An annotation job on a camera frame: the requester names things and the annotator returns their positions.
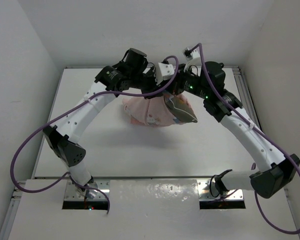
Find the pink cartoon pillowcase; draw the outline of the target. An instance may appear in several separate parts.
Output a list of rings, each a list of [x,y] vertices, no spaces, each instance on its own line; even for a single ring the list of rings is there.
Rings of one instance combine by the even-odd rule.
[[[173,121],[174,116],[166,107],[165,98],[179,98],[191,107],[188,99],[183,94],[172,95],[168,92],[162,96],[151,99],[145,99],[143,97],[125,98],[122,100],[122,105],[125,113],[130,117],[131,124],[149,127],[180,125]]]

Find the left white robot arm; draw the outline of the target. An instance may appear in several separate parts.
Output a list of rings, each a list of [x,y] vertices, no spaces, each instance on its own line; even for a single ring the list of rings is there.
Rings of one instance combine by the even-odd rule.
[[[90,89],[75,107],[54,124],[43,129],[49,147],[66,165],[70,177],[83,192],[93,182],[84,158],[86,150],[79,145],[86,128],[120,93],[136,88],[144,98],[161,96],[155,84],[155,69],[148,66],[147,55],[135,48],[128,49],[122,60],[115,65],[105,66],[95,77]]]

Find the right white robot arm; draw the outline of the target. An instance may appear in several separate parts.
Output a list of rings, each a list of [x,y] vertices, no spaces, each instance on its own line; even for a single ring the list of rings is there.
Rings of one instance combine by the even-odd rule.
[[[250,190],[269,199],[292,181],[300,159],[295,154],[285,157],[276,146],[261,136],[261,130],[250,119],[241,101],[225,89],[223,63],[208,61],[205,66],[217,93],[209,85],[204,72],[193,73],[190,64],[178,66],[168,91],[173,94],[188,92],[202,98],[205,110],[237,138],[257,167],[254,173],[228,169],[214,175],[209,191],[216,198],[234,189]]]

